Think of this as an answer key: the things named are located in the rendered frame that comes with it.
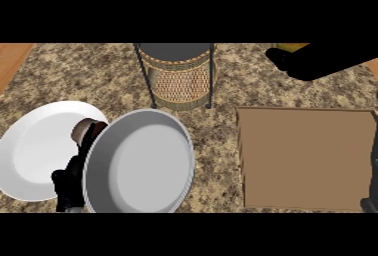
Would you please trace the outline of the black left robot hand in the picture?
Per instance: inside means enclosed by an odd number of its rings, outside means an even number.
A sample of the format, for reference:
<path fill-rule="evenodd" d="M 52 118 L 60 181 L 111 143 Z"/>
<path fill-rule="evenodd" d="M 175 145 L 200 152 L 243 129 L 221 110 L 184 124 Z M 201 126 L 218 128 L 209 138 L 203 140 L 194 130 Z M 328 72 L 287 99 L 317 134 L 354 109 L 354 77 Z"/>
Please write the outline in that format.
<path fill-rule="evenodd" d="M 82 181 L 85 163 L 94 142 L 107 126 L 108 124 L 103 121 L 91 125 L 82 144 L 77 144 L 79 153 L 72 157 L 67 168 L 55 170 L 52 173 L 58 195 L 58 212 L 80 212 L 83 210 L 85 197 Z"/>

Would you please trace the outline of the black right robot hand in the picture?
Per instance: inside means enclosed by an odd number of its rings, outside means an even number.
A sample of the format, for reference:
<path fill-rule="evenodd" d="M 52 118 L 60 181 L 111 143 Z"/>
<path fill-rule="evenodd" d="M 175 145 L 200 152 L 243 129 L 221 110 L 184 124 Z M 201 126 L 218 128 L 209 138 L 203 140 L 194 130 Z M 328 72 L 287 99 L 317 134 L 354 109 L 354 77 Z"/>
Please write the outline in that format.
<path fill-rule="evenodd" d="M 318 42 L 294 52 L 269 48 L 266 57 L 290 77 L 312 81 L 378 58 L 378 47 Z"/>

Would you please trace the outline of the yellow squash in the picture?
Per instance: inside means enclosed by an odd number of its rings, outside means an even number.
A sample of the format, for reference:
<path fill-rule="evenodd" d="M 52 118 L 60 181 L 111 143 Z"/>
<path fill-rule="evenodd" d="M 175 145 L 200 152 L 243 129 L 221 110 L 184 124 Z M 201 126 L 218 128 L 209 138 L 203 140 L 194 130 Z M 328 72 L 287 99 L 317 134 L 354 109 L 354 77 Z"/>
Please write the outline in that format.
<path fill-rule="evenodd" d="M 275 47 L 287 52 L 296 52 L 305 46 L 308 46 L 308 43 L 277 43 L 275 44 Z"/>

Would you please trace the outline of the brown square tray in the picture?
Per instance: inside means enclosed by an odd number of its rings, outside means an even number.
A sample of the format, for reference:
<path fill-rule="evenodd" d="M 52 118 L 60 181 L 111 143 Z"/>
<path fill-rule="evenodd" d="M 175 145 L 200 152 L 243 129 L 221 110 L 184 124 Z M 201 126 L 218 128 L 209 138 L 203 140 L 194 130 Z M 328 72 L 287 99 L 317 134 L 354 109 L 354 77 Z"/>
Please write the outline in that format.
<path fill-rule="evenodd" d="M 249 208 L 358 211 L 370 196 L 371 110 L 241 107 Z"/>

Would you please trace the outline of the wicker tiered basket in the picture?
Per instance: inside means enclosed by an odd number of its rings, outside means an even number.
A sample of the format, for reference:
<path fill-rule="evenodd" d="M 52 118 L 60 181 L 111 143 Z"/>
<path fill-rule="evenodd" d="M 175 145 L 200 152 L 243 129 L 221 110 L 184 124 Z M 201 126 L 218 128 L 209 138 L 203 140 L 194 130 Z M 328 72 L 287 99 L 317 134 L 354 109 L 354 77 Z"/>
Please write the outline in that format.
<path fill-rule="evenodd" d="M 135 43 L 151 107 L 212 108 L 216 87 L 215 43 Z"/>

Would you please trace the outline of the white round plate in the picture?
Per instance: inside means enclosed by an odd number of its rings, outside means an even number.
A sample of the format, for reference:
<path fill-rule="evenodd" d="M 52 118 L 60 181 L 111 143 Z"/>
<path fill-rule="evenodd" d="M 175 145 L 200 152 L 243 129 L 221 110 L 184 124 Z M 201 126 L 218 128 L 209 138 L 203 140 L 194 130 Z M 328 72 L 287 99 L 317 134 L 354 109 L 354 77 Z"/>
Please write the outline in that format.
<path fill-rule="evenodd" d="M 103 111 L 82 101 L 60 101 L 29 112 L 0 138 L 0 190 L 21 201 L 57 197 L 52 172 L 77 154 L 72 131 L 85 119 L 107 122 Z"/>

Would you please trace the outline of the brown cupcake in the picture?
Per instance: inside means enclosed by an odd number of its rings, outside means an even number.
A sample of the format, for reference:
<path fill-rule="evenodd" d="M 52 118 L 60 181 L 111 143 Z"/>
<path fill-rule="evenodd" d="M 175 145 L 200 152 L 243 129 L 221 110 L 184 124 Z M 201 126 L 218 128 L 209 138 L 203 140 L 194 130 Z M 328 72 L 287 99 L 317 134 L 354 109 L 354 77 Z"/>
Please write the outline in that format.
<path fill-rule="evenodd" d="M 92 118 L 85 118 L 76 125 L 73 132 L 72 132 L 72 139 L 77 144 L 82 144 L 83 137 L 86 135 L 88 129 L 92 124 L 97 124 L 98 120 Z"/>

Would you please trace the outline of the grey round plate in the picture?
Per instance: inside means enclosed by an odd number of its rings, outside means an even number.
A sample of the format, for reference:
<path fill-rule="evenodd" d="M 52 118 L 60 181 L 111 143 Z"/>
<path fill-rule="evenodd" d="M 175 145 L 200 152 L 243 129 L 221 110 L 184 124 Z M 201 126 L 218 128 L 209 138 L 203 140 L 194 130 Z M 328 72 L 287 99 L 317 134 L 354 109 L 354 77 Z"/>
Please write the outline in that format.
<path fill-rule="evenodd" d="M 94 213 L 172 213 L 191 190 L 196 151 L 179 119 L 159 109 L 122 116 L 100 134 L 83 171 Z"/>

